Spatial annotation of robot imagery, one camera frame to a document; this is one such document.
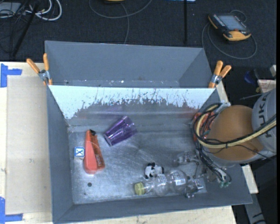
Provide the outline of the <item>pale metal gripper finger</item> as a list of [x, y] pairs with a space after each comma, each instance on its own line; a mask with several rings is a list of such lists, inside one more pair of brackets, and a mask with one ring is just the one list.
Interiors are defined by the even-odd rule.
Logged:
[[196, 194], [201, 194], [204, 191], [204, 186], [198, 179], [189, 180], [186, 186], [185, 196], [187, 198], [193, 198]]
[[174, 159], [174, 166], [187, 165], [190, 163], [194, 163], [196, 165], [199, 164], [199, 160], [197, 159], [197, 157], [190, 151], [179, 153]]

